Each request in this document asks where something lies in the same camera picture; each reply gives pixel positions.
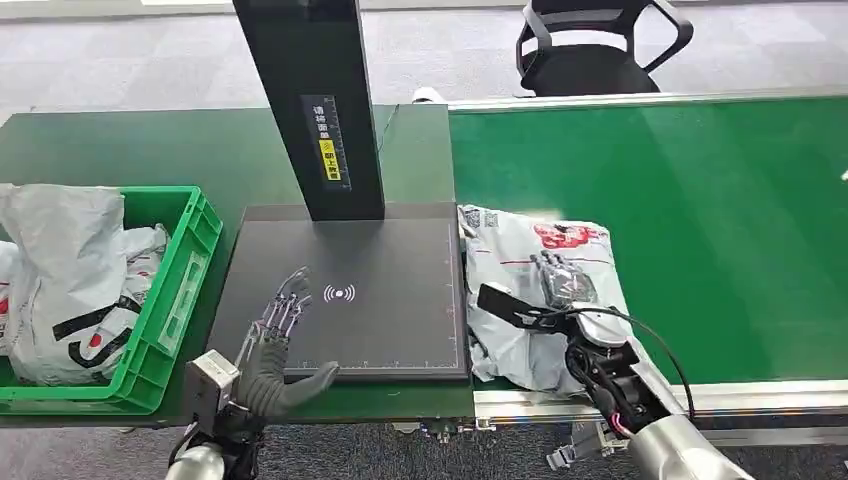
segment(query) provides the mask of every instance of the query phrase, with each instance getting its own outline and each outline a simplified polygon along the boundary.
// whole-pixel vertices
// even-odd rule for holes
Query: white plastic bag
[[[18,268],[18,246],[11,242],[0,242],[0,356],[8,355],[6,325],[9,321],[10,284]]]
[[[149,279],[128,261],[164,248],[152,242],[166,237],[150,228],[124,232],[123,213],[116,189],[0,185],[0,222],[20,249],[7,331],[21,379],[102,383],[114,372],[159,255],[144,270]]]
[[[467,254],[466,279],[472,371],[483,381],[508,378],[530,390],[577,393],[583,386],[565,368],[563,334],[531,333],[476,307],[480,285],[494,282],[533,305],[544,306],[539,269],[531,260],[543,250],[561,255],[592,281],[598,302],[626,312],[609,232],[590,222],[550,221],[459,207]]]

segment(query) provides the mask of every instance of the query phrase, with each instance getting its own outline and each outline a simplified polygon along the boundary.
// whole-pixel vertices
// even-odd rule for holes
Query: green plastic crate
[[[161,223],[171,241],[111,383],[20,385],[0,357],[0,415],[149,415],[162,403],[222,225],[198,187],[120,190],[124,226]]]

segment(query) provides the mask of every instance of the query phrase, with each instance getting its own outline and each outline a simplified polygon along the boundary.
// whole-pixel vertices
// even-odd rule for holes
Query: black office chair
[[[634,58],[636,19],[654,5],[677,27],[677,39],[642,68]],[[692,39],[693,28],[665,0],[530,0],[516,43],[521,86],[537,96],[603,95],[659,92],[649,75]],[[621,35],[627,50],[608,45],[553,45],[552,32],[593,30]],[[522,47],[536,38],[538,47]]]

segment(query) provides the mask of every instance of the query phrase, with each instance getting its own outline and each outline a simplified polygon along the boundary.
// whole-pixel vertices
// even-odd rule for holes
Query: wireless charging symbol
[[[350,303],[354,298],[356,298],[356,288],[353,285],[348,285],[343,289],[335,288],[332,285],[327,285],[324,288],[324,301],[327,303],[333,300],[344,300]]]

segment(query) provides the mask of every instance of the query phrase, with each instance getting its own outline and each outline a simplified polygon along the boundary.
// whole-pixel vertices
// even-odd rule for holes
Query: chair armrest
[[[518,69],[518,73],[521,75],[521,79],[523,81],[527,73],[532,70],[533,65],[535,65],[542,57],[543,50],[553,46],[553,40],[551,39],[551,32],[548,31],[547,27],[545,27],[545,23],[542,21],[541,17],[539,17],[539,15],[537,15],[533,10],[533,0],[530,0],[530,2],[527,3],[527,6],[524,7],[524,10],[522,10],[521,13],[524,15],[525,23],[524,28],[521,29],[521,34],[518,36],[518,41],[515,44],[515,67]],[[527,65],[527,68],[524,68],[524,62],[522,61],[524,58],[524,55],[522,54],[522,46],[524,45],[524,42],[530,40],[529,38],[526,40],[524,38],[527,29],[530,29],[533,37],[536,37],[537,47],[536,55],[533,57],[533,60],[529,65]]]
[[[552,47],[554,42],[551,39],[551,32],[545,27],[545,22],[542,21],[542,18],[533,10],[532,0],[524,7],[521,13],[524,14],[524,20],[527,22],[527,26],[530,27],[530,31],[533,32],[533,36],[536,37],[536,41],[539,42],[538,50]]]
[[[672,7],[666,0],[651,0],[651,3],[677,28],[677,39],[674,40],[674,43],[666,51],[645,67],[645,71],[648,73],[665,63],[666,60],[688,45],[692,40],[692,35],[695,33],[692,23],[683,18],[680,11]]]

